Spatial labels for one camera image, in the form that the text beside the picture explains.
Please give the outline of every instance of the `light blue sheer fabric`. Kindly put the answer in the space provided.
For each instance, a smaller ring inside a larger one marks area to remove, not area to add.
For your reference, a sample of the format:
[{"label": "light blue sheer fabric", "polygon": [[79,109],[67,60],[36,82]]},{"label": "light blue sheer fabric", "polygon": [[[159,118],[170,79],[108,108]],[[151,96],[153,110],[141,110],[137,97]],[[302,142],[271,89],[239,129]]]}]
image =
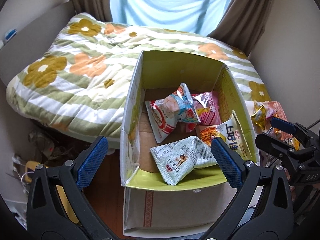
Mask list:
[{"label": "light blue sheer fabric", "polygon": [[230,0],[110,0],[113,22],[208,35]]}]

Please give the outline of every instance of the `headboard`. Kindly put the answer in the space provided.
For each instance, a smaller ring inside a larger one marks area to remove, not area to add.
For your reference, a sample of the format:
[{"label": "headboard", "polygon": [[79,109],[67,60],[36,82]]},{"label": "headboard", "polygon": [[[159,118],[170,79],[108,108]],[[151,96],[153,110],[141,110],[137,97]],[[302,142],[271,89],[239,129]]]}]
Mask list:
[{"label": "headboard", "polygon": [[49,49],[75,14],[71,1],[63,3],[32,21],[0,49],[0,79],[5,86]]}]

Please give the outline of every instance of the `wooden floor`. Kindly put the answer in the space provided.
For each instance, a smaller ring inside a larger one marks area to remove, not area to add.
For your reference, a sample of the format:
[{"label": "wooden floor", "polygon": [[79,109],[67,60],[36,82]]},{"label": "wooden floor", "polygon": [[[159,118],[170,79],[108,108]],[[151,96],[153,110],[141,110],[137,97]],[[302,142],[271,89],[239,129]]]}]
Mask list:
[{"label": "wooden floor", "polygon": [[104,158],[84,194],[110,229],[118,237],[128,238],[122,235],[124,187],[120,181],[119,150]]}]

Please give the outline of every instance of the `floral comforter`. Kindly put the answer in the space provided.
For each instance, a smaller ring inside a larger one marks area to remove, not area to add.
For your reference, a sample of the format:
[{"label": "floral comforter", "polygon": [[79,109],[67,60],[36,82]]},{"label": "floral comforter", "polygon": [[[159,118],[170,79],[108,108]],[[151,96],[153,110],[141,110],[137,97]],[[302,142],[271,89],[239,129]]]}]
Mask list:
[{"label": "floral comforter", "polygon": [[143,50],[171,50],[207,56],[231,70],[244,100],[269,95],[246,55],[198,34],[74,16],[42,58],[16,75],[7,101],[18,113],[67,135],[108,138],[119,148],[124,104],[134,66]]}]

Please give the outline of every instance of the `white wall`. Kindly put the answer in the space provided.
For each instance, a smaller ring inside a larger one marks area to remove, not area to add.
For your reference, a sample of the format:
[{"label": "white wall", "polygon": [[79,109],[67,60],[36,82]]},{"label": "white wall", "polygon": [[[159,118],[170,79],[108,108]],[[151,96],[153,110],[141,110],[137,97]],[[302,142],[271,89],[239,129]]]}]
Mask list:
[{"label": "white wall", "polygon": [[0,12],[0,39],[9,29],[21,30],[49,9],[68,0],[7,0]]},{"label": "white wall", "polygon": [[314,0],[274,0],[249,59],[289,121],[309,126],[320,118],[320,10]]},{"label": "white wall", "polygon": [[[68,0],[7,0],[0,12],[0,37],[15,28],[18,31],[47,10]],[[14,112],[5,99],[5,86],[0,81],[0,193],[5,200],[26,202],[21,182],[11,175],[14,153],[28,159],[34,148],[28,142],[28,133],[34,125]]]}]

